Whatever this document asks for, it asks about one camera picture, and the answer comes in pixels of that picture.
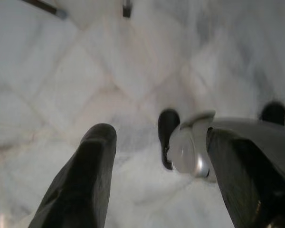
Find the marble pattern folding table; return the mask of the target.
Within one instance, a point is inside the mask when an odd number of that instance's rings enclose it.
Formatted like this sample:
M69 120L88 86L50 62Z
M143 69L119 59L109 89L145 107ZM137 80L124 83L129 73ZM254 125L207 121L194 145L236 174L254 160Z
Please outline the marble pattern folding table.
M41 0L21 0L23 2L26 2L34 7L37 7L43 11L46 11L60 19L66 19L67 18L67 12L63 9L56 8L48 3L45 3Z

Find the robot left leg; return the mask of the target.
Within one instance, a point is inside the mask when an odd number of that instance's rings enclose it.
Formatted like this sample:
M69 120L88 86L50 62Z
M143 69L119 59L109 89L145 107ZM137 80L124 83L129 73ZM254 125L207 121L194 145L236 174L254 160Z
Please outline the robot left leg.
M207 131L214 116L215 111L205 111L181 122L174 109L160 113L158 137L161 161L166 169L207 182L217 181L207 154Z

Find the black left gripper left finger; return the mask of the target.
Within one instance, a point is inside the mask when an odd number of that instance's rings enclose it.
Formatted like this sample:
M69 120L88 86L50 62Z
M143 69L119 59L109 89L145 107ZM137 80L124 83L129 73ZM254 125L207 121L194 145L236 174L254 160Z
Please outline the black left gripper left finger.
M58 172L28 228L104 228L110 198L116 130L91 127Z

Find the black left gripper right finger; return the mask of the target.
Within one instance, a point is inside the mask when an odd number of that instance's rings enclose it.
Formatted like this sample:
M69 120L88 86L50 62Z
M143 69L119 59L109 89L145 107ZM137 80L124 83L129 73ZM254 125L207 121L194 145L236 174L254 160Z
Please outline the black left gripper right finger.
M215 120L206 139L234 228L285 228L285 128Z

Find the robot leg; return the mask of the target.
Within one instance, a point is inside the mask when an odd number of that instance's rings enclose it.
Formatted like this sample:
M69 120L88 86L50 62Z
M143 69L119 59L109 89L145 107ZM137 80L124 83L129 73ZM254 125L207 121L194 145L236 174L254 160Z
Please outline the robot leg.
M181 122L174 109L160 113L158 137L161 161L166 169L207 182L217 181L207 154L207 131L214 116L215 111L205 111Z
M279 101L267 103L260 113L259 120L285 127L285 105Z

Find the silver clothes rack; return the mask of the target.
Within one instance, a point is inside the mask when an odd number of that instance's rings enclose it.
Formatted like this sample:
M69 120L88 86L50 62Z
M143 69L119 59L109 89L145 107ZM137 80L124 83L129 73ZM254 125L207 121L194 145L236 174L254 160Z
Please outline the silver clothes rack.
M123 8L123 17L130 18L132 12L133 0L123 0L122 8Z

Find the robot right leg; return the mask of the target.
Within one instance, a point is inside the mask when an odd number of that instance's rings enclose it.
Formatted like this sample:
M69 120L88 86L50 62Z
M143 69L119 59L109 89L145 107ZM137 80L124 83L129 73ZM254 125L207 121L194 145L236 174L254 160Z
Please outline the robot right leg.
M279 101L267 103L260 113L259 120L285 127L285 105Z

